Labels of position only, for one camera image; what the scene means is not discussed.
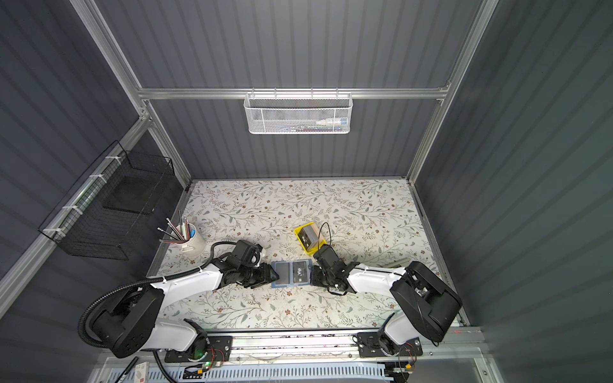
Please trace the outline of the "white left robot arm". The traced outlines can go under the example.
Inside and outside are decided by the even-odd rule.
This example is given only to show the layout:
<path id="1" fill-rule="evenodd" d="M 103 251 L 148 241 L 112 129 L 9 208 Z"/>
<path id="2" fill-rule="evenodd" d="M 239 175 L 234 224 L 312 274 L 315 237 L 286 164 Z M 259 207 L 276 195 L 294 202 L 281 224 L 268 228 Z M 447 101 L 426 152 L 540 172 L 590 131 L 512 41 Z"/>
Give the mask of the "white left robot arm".
<path id="1" fill-rule="evenodd" d="M 95 299 L 78 321 L 79 337 L 118 358 L 158 350 L 183 353 L 192 361 L 206 358 L 207 331 L 191 319 L 163 319 L 161 311 L 199 293 L 230 285 L 255 289 L 279 280 L 273 267 L 262 262 L 262 246 L 238 240 L 231 247 L 191 270 L 131 282 Z"/>

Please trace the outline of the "blue leather card holder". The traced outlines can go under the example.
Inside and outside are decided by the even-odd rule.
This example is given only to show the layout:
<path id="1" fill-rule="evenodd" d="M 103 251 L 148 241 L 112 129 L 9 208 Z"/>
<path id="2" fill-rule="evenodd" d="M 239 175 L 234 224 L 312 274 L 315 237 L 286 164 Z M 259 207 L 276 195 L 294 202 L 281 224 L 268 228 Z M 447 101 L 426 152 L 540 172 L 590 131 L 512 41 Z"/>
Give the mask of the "blue leather card holder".
<path id="1" fill-rule="evenodd" d="M 276 261 L 271 264 L 279 278 L 271 284 L 272 288 L 301 287 L 311 285 L 312 261 L 300 259 Z"/>

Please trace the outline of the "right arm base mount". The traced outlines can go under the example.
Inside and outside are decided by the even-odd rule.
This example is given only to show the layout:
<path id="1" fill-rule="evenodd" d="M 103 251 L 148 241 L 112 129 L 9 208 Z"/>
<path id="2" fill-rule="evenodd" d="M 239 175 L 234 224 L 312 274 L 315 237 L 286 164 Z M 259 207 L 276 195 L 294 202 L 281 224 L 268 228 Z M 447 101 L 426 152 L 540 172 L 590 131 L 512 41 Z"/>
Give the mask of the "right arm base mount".
<path id="1" fill-rule="evenodd" d="M 352 341 L 362 358 L 373 357 L 410 357 L 423 355 L 421 341 L 413 338 L 402 344 L 394 343 L 387 335 L 378 331 L 363 331 L 352 336 Z"/>

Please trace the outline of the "yellow plastic card tray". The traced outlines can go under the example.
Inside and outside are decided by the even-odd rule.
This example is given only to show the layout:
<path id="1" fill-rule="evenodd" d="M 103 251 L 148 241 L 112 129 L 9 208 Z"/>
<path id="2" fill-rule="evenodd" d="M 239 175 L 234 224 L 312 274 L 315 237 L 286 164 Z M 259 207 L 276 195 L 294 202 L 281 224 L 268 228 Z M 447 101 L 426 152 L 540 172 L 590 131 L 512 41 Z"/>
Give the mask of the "yellow plastic card tray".
<path id="1" fill-rule="evenodd" d="M 314 255 L 323 245 L 327 244 L 319 227 L 311 222 L 295 228 L 295 236 L 307 255 Z"/>

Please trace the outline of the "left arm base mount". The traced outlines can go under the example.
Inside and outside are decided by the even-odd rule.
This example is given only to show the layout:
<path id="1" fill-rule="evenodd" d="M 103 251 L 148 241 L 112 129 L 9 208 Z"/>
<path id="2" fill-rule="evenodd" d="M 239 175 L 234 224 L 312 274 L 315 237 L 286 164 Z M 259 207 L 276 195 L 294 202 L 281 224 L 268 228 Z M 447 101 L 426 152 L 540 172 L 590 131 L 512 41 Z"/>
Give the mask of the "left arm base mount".
<path id="1" fill-rule="evenodd" d="M 166 363 L 226 362 L 231 355 L 234 338 L 231 336 L 199 336 L 186 351 L 168 351 Z"/>

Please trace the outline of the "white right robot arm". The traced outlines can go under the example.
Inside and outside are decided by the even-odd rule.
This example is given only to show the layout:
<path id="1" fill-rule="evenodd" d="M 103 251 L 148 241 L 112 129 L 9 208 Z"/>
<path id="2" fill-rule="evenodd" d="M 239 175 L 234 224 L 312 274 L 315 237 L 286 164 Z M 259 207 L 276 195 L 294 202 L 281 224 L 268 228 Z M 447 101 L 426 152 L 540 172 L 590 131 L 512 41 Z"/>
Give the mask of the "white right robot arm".
<path id="1" fill-rule="evenodd" d="M 458 294 L 418 261 L 396 269 L 345 263 L 330 245 L 323 245 L 314 260 L 312 283 L 316 287 L 332 295 L 374 294 L 395 301 L 399 310 L 377 333 L 379 347 L 390 355 L 419 337 L 440 343 L 462 307 Z"/>

